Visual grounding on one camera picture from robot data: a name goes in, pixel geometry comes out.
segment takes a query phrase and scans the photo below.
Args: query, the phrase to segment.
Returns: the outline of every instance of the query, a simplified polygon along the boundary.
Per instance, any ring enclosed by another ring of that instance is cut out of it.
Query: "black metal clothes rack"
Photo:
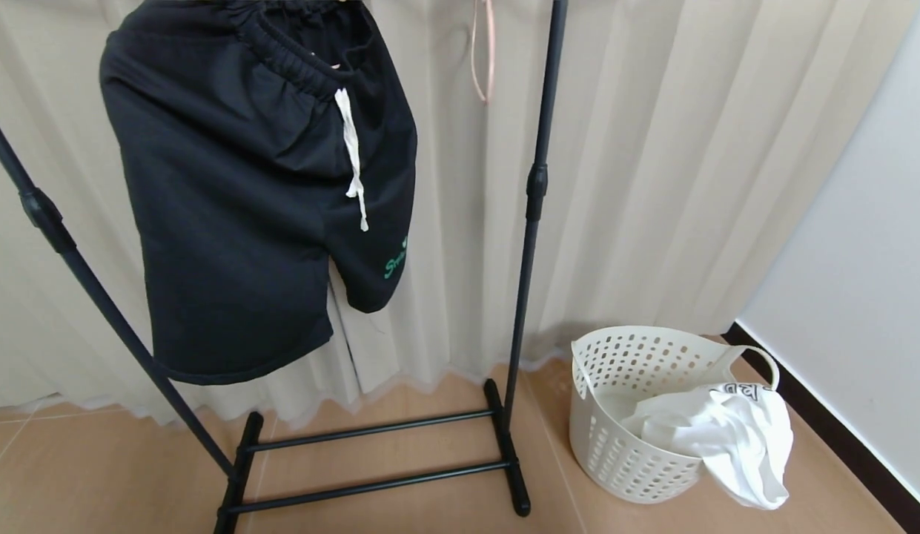
[[[228,457],[219,445],[213,440],[206,428],[196,419],[193,410],[186,405],[182,396],[171,384],[168,378],[157,369],[152,356],[147,348],[142,344],[136,332],[130,327],[127,319],[121,314],[114,301],[110,299],[104,287],[97,280],[97,276],[90,270],[90,266],[84,261],[77,250],[77,245],[67,228],[62,222],[62,217],[52,200],[47,197],[42,190],[32,182],[24,166],[19,161],[15,151],[9,145],[0,129],[0,162],[5,167],[6,172],[12,178],[16,188],[19,190],[19,196],[22,207],[28,215],[32,224],[42,230],[42,233],[53,247],[54,252],[64,258],[67,267],[71,273],[81,283],[91,300],[100,310],[101,314],[107,319],[111,328],[117,332],[121,341],[127,345],[130,354],[137,360],[137,363],[147,372],[153,384],[160,389],[162,395],[176,410],[182,421],[186,423],[189,430],[196,436],[196,439],[206,449],[206,452],[212,456],[213,460],[219,465],[220,469],[228,477],[228,486],[226,487],[225,496],[222,498],[222,506],[219,507],[218,516],[216,517],[216,534],[232,534],[236,529],[236,521],[239,514],[269,510],[270,508],[289,507],[294,504],[313,503],[313,501],[324,501],[334,499],[335,497],[344,497],[347,495],[356,495],[368,491],[385,490],[389,487],[408,486],[409,484],[418,484],[433,480],[452,478],[467,474],[480,473],[496,469],[503,469],[506,473],[506,480],[509,483],[510,493],[512,494],[513,508],[516,513],[525,517],[531,511],[532,505],[529,501],[529,494],[526,491],[525,481],[522,478],[520,461],[516,456],[516,447],[513,445],[513,439],[510,434],[509,425],[512,416],[513,401],[516,396],[516,378],[518,373],[518,363],[520,362],[520,352],[522,349],[522,332],[525,325],[526,307],[529,299],[529,284],[532,278],[533,259],[535,256],[535,237],[538,233],[538,220],[542,213],[542,200],[545,197],[548,186],[548,167],[546,165],[546,156],[548,155],[549,136],[552,128],[552,108],[555,105],[555,87],[557,87],[558,65],[561,57],[562,40],[565,33],[565,16],[568,0],[552,0],[552,23],[549,33],[548,51],[546,54],[545,74],[542,85],[542,100],[540,108],[540,118],[538,118],[537,141],[535,141],[535,161],[529,171],[526,185],[526,225],[525,236],[522,244],[522,263],[520,267],[520,281],[518,281],[518,294],[516,301],[516,317],[514,318],[512,350],[509,359],[509,375],[506,382],[505,401],[500,399],[500,393],[496,382],[492,379],[486,380],[483,391],[486,393],[485,409],[473,410],[473,412],[454,413],[453,415],[443,415],[437,417],[428,417],[425,419],[415,419],[399,423],[388,423],[388,425],[369,426],[368,428],[342,430],[341,432],[329,432],[312,436],[296,437],[273,442],[259,442],[259,433],[262,429],[262,416],[258,412],[250,413],[242,432],[242,440],[236,449],[236,459],[230,462]],[[479,417],[489,417],[493,422],[493,430],[496,434],[498,446],[500,446],[500,460],[482,464],[473,464],[473,466],[459,467],[459,469],[444,469],[430,473],[393,478],[380,482],[371,482],[365,484],[355,484],[355,486],[339,487],[339,489],[329,489],[325,491],[315,491],[303,493],[291,497],[282,497],[263,501],[243,500],[245,485],[249,478],[249,471],[252,467],[253,456],[263,450],[282,449],[287,446],[300,446],[311,443],[320,443],[338,439],[346,439],[356,436],[363,436],[379,432],[390,432],[391,430],[412,429],[417,426],[439,425],[439,423],[450,423],[454,421],[463,421]]]

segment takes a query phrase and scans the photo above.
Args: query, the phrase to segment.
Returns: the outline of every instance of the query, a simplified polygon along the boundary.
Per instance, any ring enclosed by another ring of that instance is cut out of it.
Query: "tile floor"
[[[736,369],[742,379],[755,373]],[[503,384],[504,368],[494,378]],[[239,520],[266,533],[660,533],[901,532],[872,495],[794,415],[786,473],[792,494],[775,512],[748,510],[712,482],[657,506],[613,498],[582,473],[568,445],[569,367],[552,361],[520,379],[513,433],[533,513],[518,518],[501,472],[389,489]],[[479,386],[446,378],[433,395],[402,386],[356,416],[325,403],[305,432],[481,408]],[[201,415],[226,450],[244,417]],[[264,437],[289,435],[269,415]],[[486,419],[274,450],[257,456],[248,497],[328,489],[395,473],[497,459]],[[211,532],[225,478],[188,433],[127,410],[84,412],[60,403],[36,412],[0,409],[0,534]]]

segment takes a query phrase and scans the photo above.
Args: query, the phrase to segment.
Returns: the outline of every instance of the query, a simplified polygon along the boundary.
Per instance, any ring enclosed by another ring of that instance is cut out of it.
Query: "white plastic basket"
[[[582,469],[609,493],[639,504],[662,503],[700,479],[700,458],[667,452],[619,425],[637,403],[695,386],[735,382],[730,366],[751,349],[772,369],[770,355],[755,347],[721,345],[670,328],[605,328],[572,342],[572,414],[569,440]]]

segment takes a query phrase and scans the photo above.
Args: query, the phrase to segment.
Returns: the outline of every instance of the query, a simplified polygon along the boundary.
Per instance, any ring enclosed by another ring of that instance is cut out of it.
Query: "beige curtain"
[[[137,0],[0,0],[0,124],[148,342],[139,239],[97,85]],[[508,357],[551,1],[497,0],[497,87],[469,73],[472,1],[373,0],[420,133],[406,272],[364,315],[334,278],[327,346],[266,378],[182,386],[304,421]],[[608,324],[724,331],[848,141],[908,0],[572,0],[525,365]],[[174,415],[22,215],[0,169],[0,406],[60,392]]]

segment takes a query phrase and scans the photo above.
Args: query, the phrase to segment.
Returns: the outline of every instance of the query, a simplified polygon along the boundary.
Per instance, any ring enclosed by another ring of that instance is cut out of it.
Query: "baseboard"
[[[761,344],[740,325],[733,323],[724,334],[730,345],[751,345],[763,348]],[[755,352],[744,352],[744,359],[764,378],[771,378],[769,366]],[[829,446],[849,470],[865,484],[874,497],[894,517],[894,520],[909,534],[920,533],[920,503],[913,494],[902,486],[896,477],[884,467],[867,447],[836,419],[835,416],[815,399],[792,373],[779,364],[779,388],[789,406],[795,410],[818,436]]]

